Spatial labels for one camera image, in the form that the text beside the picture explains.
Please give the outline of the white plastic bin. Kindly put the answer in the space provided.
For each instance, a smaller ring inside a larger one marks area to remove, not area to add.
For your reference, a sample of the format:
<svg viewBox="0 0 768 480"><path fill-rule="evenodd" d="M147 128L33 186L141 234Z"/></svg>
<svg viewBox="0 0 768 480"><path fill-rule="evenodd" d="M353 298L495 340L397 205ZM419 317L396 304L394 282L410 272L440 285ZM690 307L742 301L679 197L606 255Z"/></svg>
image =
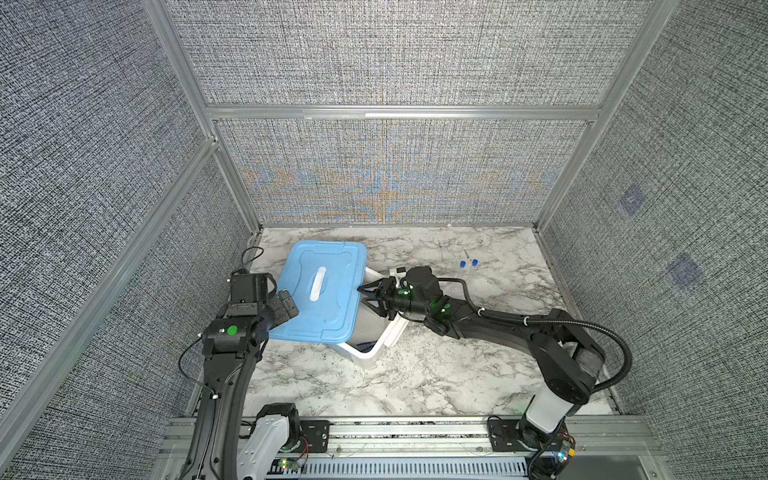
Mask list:
<svg viewBox="0 0 768 480"><path fill-rule="evenodd" d="M405 318L381 318L360 302L350 339L346 343L328 344L328 347L356 367L369 369L388 349L396 345L407 326L408 321ZM365 353L357 350L357 344L369 341L376 341L372 350Z"/></svg>

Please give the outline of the blue plastic lid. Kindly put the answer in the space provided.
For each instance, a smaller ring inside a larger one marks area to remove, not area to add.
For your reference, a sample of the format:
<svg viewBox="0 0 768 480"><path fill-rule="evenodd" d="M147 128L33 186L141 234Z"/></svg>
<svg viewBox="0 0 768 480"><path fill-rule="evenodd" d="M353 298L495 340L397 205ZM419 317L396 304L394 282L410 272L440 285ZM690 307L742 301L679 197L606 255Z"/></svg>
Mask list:
<svg viewBox="0 0 768 480"><path fill-rule="evenodd" d="M291 248L278 288L299 314L270 331L277 340L342 344L353 334L368 250L359 242L302 240Z"/></svg>

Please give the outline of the blue tweezers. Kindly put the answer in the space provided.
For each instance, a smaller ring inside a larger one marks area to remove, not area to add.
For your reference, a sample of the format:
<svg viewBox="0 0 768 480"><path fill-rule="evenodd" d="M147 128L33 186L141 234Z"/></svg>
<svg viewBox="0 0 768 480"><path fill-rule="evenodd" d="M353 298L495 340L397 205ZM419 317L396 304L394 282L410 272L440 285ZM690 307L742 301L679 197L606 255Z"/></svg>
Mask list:
<svg viewBox="0 0 768 480"><path fill-rule="evenodd" d="M356 348L360 352L368 352L376 345L376 341L363 342L356 345Z"/></svg>

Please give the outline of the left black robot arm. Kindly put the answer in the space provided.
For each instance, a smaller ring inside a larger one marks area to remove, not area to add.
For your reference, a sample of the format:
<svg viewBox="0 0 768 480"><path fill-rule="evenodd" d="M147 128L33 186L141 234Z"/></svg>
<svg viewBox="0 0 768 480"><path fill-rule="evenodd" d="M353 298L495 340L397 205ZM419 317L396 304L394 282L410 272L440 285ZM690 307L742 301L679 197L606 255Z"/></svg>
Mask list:
<svg viewBox="0 0 768 480"><path fill-rule="evenodd" d="M203 380L182 479L236 479L237 447L248 384L269 331L298 315L269 273L234 271L230 296L203 330Z"/></svg>

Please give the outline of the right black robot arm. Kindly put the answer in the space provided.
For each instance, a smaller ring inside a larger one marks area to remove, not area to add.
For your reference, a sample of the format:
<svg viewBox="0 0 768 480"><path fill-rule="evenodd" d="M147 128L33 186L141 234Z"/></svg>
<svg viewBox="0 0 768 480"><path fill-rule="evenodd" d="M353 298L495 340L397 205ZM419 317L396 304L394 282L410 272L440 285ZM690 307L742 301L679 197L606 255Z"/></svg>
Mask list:
<svg viewBox="0 0 768 480"><path fill-rule="evenodd" d="M567 417L631 371L628 343L603 325L557 308L546 315L488 309L472 300L463 279L455 281L461 297L447 295L442 288L447 281L430 267L417 266L400 277L364 283L358 291L362 303L383 318L405 316L442 337L482 340L529 354L544 387L516 426L517 441L528 451L543 450L563 437Z"/></svg>

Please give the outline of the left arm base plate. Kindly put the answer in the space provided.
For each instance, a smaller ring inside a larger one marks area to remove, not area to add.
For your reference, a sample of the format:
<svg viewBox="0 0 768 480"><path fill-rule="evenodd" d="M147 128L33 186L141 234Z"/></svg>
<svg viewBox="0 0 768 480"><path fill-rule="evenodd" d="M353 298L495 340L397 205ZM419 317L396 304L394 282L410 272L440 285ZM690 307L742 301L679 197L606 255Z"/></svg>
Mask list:
<svg viewBox="0 0 768 480"><path fill-rule="evenodd" d="M295 440L289 440L281 449L282 453L326 453L330 439L331 423L327 420L300 420L299 435Z"/></svg>

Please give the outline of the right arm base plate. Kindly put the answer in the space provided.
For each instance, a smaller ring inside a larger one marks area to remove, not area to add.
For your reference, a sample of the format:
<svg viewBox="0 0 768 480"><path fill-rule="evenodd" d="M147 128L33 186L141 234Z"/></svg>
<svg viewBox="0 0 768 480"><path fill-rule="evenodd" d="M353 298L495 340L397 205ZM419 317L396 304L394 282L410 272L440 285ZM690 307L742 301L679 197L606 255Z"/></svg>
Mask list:
<svg viewBox="0 0 768 480"><path fill-rule="evenodd" d="M539 433L533 427L519 427L519 418L502 418L490 415L486 418L488 440L493 452L529 452L535 453L543 448L546 452L573 454L575 438L565 424L556 433Z"/></svg>

